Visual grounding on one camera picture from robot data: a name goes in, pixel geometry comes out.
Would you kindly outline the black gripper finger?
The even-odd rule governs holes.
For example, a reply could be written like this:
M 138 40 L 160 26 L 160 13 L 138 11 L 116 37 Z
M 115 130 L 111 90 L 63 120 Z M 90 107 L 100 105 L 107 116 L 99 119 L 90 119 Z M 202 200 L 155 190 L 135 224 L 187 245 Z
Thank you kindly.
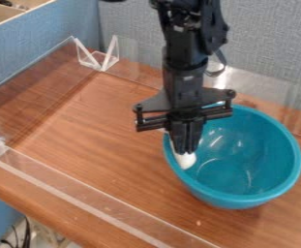
M 170 136 L 174 142 L 176 153 L 184 155 L 190 151 L 188 124 L 182 121 L 174 121 L 171 124 Z
M 203 126 L 204 126 L 204 119 L 196 119 L 190 126 L 190 148 L 188 152 L 194 153 L 199 146 L 199 141 L 202 138 L 203 133 Z

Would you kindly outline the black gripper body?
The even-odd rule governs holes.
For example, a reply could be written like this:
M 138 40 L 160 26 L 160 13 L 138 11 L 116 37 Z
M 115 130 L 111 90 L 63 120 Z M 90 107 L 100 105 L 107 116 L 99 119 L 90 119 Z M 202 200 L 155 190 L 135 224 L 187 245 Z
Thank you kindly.
M 234 114 L 232 89 L 203 86 L 204 67 L 179 70 L 163 64 L 163 88 L 134 106 L 136 130 L 171 129 L 175 121 L 192 122 L 226 118 Z

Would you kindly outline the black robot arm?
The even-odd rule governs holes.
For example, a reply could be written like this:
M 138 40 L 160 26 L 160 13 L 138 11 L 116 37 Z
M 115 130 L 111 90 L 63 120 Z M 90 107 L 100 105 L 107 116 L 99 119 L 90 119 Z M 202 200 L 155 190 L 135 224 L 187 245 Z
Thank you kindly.
M 228 42 L 230 25 L 223 19 L 220 0 L 150 0 L 156 9 L 163 47 L 163 88 L 134 106 L 136 129 L 163 128 L 180 155 L 195 153 L 207 121 L 232 115 L 232 89 L 206 88 L 208 57 L 226 57 L 220 46 Z

